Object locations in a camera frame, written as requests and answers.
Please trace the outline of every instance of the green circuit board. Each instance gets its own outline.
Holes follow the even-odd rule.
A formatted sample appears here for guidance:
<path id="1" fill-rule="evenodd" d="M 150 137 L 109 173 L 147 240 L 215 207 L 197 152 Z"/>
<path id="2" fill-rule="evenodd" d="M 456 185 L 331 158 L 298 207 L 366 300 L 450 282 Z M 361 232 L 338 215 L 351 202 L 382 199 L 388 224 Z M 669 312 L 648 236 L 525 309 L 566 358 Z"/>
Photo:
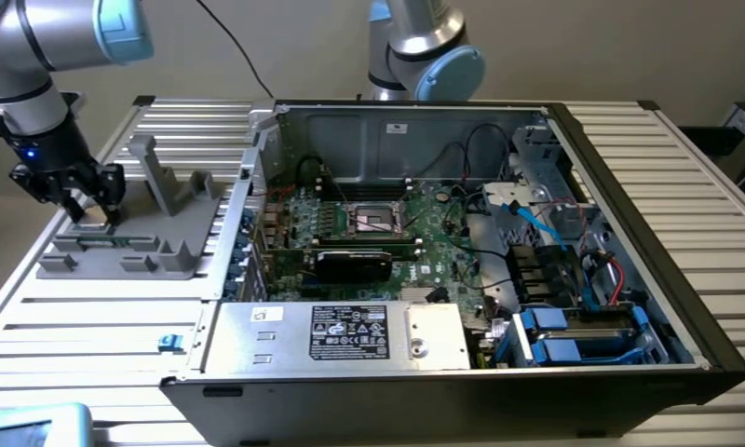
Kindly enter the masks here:
<path id="1" fill-rule="evenodd" d="M 373 284 L 319 284 L 307 267 L 307 259 L 315 251 L 343 250 L 335 247 L 330 249 L 315 247 L 313 236 L 321 235 L 326 239 L 346 236 L 349 204 L 321 202 L 301 190 L 283 202 L 269 205 L 267 211 L 277 210 L 279 214 L 278 228 L 286 228 L 290 235 L 294 233 L 285 243 L 281 230 L 273 234 L 267 231 L 267 254 L 271 255 L 267 266 L 270 301 L 397 301 L 402 299 L 416 301 L 414 297 L 421 293 L 444 287 L 449 293 L 450 303 L 458 304 L 464 314 L 473 314 L 476 307 L 482 303 L 482 294 L 468 286 L 480 287 L 480 277 L 464 278 L 466 282 L 464 285 L 460 274 L 453 275 L 452 265 L 457 265 L 458 272 L 465 272 L 474 263 L 474 256 L 453 247 L 442 228 L 445 216 L 457 224 L 462 218 L 462 210 L 457 204 L 452 206 L 453 200 L 441 203 L 436 199 L 436 194 L 440 192 L 449 194 L 449 187 L 437 183 L 421 184 L 409 193 L 408 200 L 378 205 L 402 207 L 400 208 L 401 226 L 416 218 L 401 237 L 408 240 L 420 238 L 421 244 L 418 246 L 402 243 L 388 245 L 389 237 L 385 235 L 376 233 L 362 235 L 366 239 L 381 238 L 381 243 L 365 245 L 365 250 L 381 250 L 396 255 L 389 281 Z M 470 246 L 468 237 L 458 237 L 457 231 L 453 237 L 462 246 Z M 406 255 L 410 255 L 412 259 L 398 259 L 408 257 Z"/>

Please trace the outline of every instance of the gray 3d printed holder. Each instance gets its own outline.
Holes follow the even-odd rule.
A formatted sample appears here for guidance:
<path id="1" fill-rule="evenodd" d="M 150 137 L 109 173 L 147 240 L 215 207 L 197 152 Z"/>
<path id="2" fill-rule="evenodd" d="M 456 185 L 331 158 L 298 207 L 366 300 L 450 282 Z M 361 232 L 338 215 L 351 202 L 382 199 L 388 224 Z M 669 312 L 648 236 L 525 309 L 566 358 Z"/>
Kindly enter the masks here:
<path id="1" fill-rule="evenodd" d="M 178 182 L 173 170 L 159 166 L 154 145 L 149 135 L 135 135 L 127 144 L 146 181 L 126 183 L 121 223 L 106 224 L 98 207 L 89 208 L 87 218 L 53 237 L 38 278 L 191 278 L 225 188 L 202 171 Z"/>

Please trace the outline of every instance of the metal grating table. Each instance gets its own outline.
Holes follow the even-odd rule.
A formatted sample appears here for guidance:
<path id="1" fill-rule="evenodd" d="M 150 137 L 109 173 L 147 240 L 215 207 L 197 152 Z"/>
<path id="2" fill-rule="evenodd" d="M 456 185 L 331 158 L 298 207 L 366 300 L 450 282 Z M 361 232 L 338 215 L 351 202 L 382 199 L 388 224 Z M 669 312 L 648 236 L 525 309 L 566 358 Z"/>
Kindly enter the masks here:
<path id="1" fill-rule="evenodd" d="M 744 195 L 661 112 L 649 112 L 632 102 L 568 105 L 745 356 Z M 246 137 L 250 107 L 250 102 L 185 100 L 157 100 L 135 107 L 101 156 L 115 155 L 127 175 L 137 176 L 123 144 L 133 133 L 150 133 L 158 140 L 161 163 L 175 166 L 182 177 L 189 169 L 209 167 L 218 180 L 231 182 L 251 148 Z M 226 204 L 213 223 L 201 278 L 194 280 L 210 275 L 225 209 Z M 39 240 L 57 231 L 55 219 Z M 0 292 L 0 409 L 77 400 L 91 409 L 99 444 L 203 446 L 155 388 L 162 373 L 185 367 L 197 353 L 159 354 L 155 340 L 163 333 L 197 337 L 214 303 L 201 304 L 194 288 L 181 283 L 175 298 L 165 300 L 142 288 L 126 297 L 86 283 L 65 293 L 38 293 L 31 288 L 30 267 L 43 249 L 43 243 L 30 249 Z M 745 445 L 745 383 L 706 406 L 668 410 L 618 440 L 512 445 Z"/>

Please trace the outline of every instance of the robotic arm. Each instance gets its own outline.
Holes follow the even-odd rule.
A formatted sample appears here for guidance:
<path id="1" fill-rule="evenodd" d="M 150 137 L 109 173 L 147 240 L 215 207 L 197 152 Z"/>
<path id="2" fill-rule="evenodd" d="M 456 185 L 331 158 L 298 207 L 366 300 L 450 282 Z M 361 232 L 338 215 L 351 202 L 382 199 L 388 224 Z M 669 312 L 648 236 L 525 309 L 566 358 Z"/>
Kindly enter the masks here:
<path id="1" fill-rule="evenodd" d="M 91 158 L 70 110 L 75 98 L 61 94 L 49 72 L 123 64 L 153 52 L 137 0 L 0 0 L 0 138 L 21 160 L 10 178 L 74 222 L 74 189 L 118 222 L 123 170 Z"/>
<path id="2" fill-rule="evenodd" d="M 21 162 L 10 178 L 39 201 L 83 215 L 82 191 L 117 224 L 123 170 L 87 152 L 50 72 L 150 58 L 139 0 L 0 0 L 0 138 Z M 372 97 L 380 101 L 464 101 L 484 71 L 466 43 L 464 15 L 444 0 L 372 0 Z"/>

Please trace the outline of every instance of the warning label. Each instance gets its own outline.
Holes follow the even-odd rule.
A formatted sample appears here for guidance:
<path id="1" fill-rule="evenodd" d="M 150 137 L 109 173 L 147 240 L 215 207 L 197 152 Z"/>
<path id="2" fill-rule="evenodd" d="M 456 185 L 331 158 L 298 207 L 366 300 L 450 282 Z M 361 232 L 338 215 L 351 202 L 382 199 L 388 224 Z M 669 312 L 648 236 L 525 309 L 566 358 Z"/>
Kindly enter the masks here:
<path id="1" fill-rule="evenodd" d="M 309 342 L 309 356 L 314 360 L 388 359 L 386 307 L 315 305 Z"/>

